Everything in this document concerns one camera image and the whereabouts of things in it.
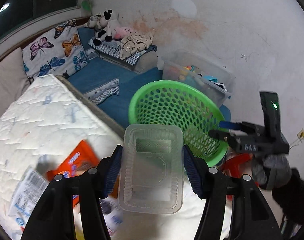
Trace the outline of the right grey gloved hand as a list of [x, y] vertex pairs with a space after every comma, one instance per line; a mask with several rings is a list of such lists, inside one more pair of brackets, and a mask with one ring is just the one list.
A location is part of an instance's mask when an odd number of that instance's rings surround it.
[[286, 185], [292, 176], [288, 159], [284, 154], [253, 158], [251, 172], [259, 187], [268, 191]]

